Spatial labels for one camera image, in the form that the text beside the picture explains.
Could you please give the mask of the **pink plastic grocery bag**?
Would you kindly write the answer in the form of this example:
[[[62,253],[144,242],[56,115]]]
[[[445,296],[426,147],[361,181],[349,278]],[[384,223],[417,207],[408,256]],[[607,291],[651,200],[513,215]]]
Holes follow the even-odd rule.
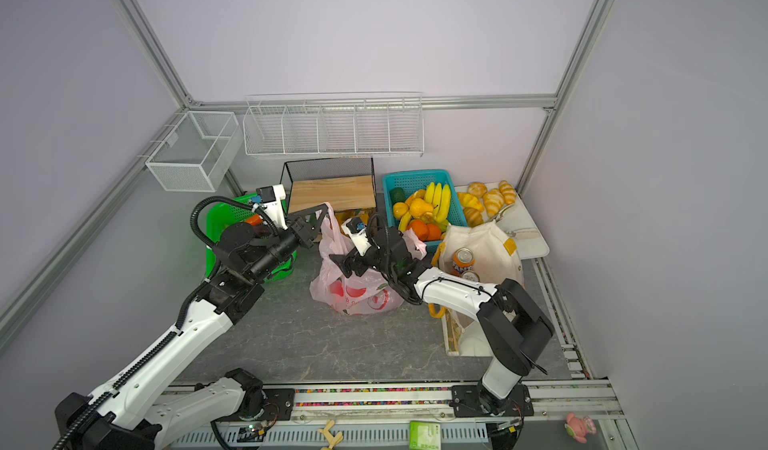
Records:
[[[327,217],[320,225],[319,254],[321,267],[318,276],[310,283],[311,297],[329,305],[334,311],[347,315],[371,315],[394,310],[404,303],[419,305],[423,302],[415,288],[418,275],[429,266],[423,262],[427,255],[426,244],[411,230],[401,232],[408,242],[417,267],[399,279],[385,279],[379,272],[369,269],[362,276],[345,277],[329,256],[346,254],[353,249],[350,238],[344,234],[329,207]],[[366,225],[378,230],[386,225]]]

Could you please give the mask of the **orange Fanta can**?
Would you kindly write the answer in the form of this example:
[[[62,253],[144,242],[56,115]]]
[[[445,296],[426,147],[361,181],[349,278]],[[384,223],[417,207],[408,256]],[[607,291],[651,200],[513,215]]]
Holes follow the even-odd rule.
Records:
[[[469,248],[460,247],[452,255],[451,273],[456,276],[462,276],[467,271],[472,271],[474,265],[474,253]]]

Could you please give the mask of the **cream canvas tote bag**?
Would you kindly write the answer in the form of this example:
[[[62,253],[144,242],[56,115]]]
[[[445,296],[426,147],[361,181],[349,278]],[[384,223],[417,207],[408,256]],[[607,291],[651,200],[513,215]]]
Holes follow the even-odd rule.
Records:
[[[437,248],[432,264],[451,273],[452,255],[460,247],[469,248],[475,257],[472,271],[479,283],[494,289],[506,279],[524,283],[522,261],[516,243],[495,223],[477,227],[451,226]],[[480,324],[470,313],[440,305],[428,306],[430,316],[441,320],[446,353],[453,357],[489,357],[492,351]]]

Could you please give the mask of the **red cola can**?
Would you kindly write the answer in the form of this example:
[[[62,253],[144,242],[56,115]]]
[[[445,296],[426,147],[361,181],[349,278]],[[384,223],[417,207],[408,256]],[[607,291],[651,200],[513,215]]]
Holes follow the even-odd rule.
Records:
[[[463,272],[461,274],[461,278],[464,279],[464,280],[471,281],[471,282],[479,282],[480,281],[479,275],[476,272],[472,271],[472,270],[468,270],[468,271]]]

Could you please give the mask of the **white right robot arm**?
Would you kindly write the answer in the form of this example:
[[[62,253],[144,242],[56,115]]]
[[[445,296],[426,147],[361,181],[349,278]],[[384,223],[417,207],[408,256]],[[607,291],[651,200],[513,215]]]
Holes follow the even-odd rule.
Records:
[[[451,226],[435,261],[428,262],[411,253],[411,233],[372,230],[359,218],[347,220],[342,230],[354,247],[331,259],[344,276],[375,271],[405,302],[437,305],[471,319],[461,338],[488,350],[491,361],[475,388],[455,389],[456,413],[520,411],[520,381],[536,368],[554,326],[524,288],[515,240],[492,222]]]

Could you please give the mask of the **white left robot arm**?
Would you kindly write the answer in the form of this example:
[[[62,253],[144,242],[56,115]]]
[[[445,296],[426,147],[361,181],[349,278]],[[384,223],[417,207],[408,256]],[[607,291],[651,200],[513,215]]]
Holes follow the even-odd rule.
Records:
[[[149,348],[91,393],[71,393],[55,410],[57,449],[161,449],[204,424],[236,416],[245,420],[278,417],[270,411],[260,379],[243,369],[168,404],[157,398],[211,343],[236,325],[264,292],[265,282],[289,262],[299,247],[309,248],[329,218],[321,203],[286,214],[283,186],[257,190],[247,202],[214,195],[192,210],[194,235],[216,257],[213,269],[183,300],[176,320]],[[236,222],[218,240],[199,226],[199,216],[224,204],[260,217],[257,227]]]

